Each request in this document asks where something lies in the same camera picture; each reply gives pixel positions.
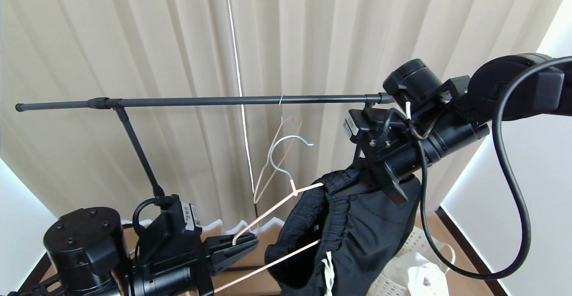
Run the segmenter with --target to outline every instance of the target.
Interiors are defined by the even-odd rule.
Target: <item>curtain fold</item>
[[[17,102],[239,94],[227,0],[1,6],[2,159],[56,215],[108,206],[130,219],[151,185],[114,111],[17,113]],[[127,112],[167,194],[207,223],[254,215],[239,107]]]
[[[470,75],[497,56],[536,51],[561,1],[231,0],[243,93],[377,93],[390,72],[413,58],[423,59],[442,80]],[[350,164],[353,145],[341,121],[348,108],[361,107],[284,105],[284,116],[301,116],[300,135],[316,144],[295,143],[284,162],[298,186]],[[275,106],[246,108],[255,178],[279,120]],[[295,129],[291,125],[282,135]],[[460,175],[451,163],[468,161],[476,147],[429,169],[429,207],[439,206]],[[277,159],[283,153],[284,147],[277,149]],[[288,190],[288,178],[278,174],[259,210]],[[284,219],[294,203],[275,215]]]

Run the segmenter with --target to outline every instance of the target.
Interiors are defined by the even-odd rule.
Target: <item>label sticker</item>
[[[345,123],[348,124],[348,127],[350,129],[350,131],[352,132],[353,135],[357,135],[359,128],[356,126],[356,124],[353,122],[353,118],[352,115],[348,114],[345,116]]]
[[[201,217],[198,215],[197,206],[195,206],[194,204],[191,204],[190,209],[193,211],[194,225],[196,225],[198,228],[202,228]]]
[[[181,203],[182,209],[182,217],[185,219],[185,229],[194,231],[194,221],[193,216],[191,215],[190,204],[185,203],[183,201],[179,201]]]
[[[344,121],[343,127],[344,127],[344,129],[345,129],[345,133],[348,135],[348,138],[351,139],[351,138],[352,138],[352,131],[349,130],[348,123],[346,123],[346,122]]]

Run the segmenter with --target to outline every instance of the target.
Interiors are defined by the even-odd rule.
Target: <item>white plastic basket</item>
[[[448,247],[451,250],[452,255],[451,263],[455,263],[455,250],[453,250],[451,245],[438,241],[435,238],[433,238],[433,242],[435,242],[435,246],[439,250],[443,249],[443,247]],[[423,255],[423,257],[427,258],[428,261],[439,265],[439,268],[441,268],[445,274],[449,271],[449,268],[441,264],[437,255],[431,249],[423,230],[417,227],[413,227],[413,231],[411,231],[405,245],[403,245],[403,247],[398,251],[396,257],[400,257],[406,253],[410,253],[411,251],[416,251]],[[407,287],[389,280],[383,275],[383,273],[381,273],[374,283],[371,284],[370,290],[367,292],[367,296],[409,296],[409,291],[407,290]]]

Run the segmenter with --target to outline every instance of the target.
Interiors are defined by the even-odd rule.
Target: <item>hanger hook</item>
[[[284,115],[282,113],[282,98],[284,98],[284,94],[282,96],[280,96],[280,100],[278,101],[278,110],[280,110],[280,117],[282,117]]]
[[[309,147],[313,147],[314,144],[312,143],[308,143],[305,139],[303,139],[301,136],[298,135],[288,135],[288,136],[284,136],[281,139],[279,139],[278,141],[276,141],[276,143],[274,143],[274,145],[272,145],[272,147],[270,148],[270,164],[272,164],[272,167],[282,173],[285,173],[286,175],[288,175],[288,177],[290,178],[290,180],[292,180],[292,175],[290,175],[290,173],[287,170],[281,169],[278,166],[276,166],[276,164],[274,164],[274,159],[272,159],[272,154],[274,154],[274,148],[276,148],[276,145],[278,145],[278,143],[286,140],[286,139],[299,139],[300,141],[303,141],[304,144],[306,144]]]

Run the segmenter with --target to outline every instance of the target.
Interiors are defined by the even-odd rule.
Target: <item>curtain gap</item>
[[[234,50],[235,50],[235,65],[236,65],[236,76],[237,76],[237,84],[238,84],[237,86],[239,87],[239,97],[242,97],[243,96],[243,85],[242,85],[241,80],[240,80],[239,56],[238,56],[238,53],[236,51],[235,25],[234,25],[234,21],[232,19],[231,0],[227,0],[227,5],[228,5],[229,19],[231,20],[232,45],[233,45]],[[252,194],[254,195],[254,177],[252,175],[252,162],[251,162],[250,150],[248,147],[247,121],[246,121],[246,114],[244,111],[244,105],[240,105],[240,112],[241,112],[241,117],[242,117],[242,122],[243,122],[244,147],[245,147],[245,150],[247,152],[248,172],[250,173],[251,190],[252,190]],[[256,217],[258,217],[258,208],[256,207],[256,204],[254,204],[254,212],[255,212]]]

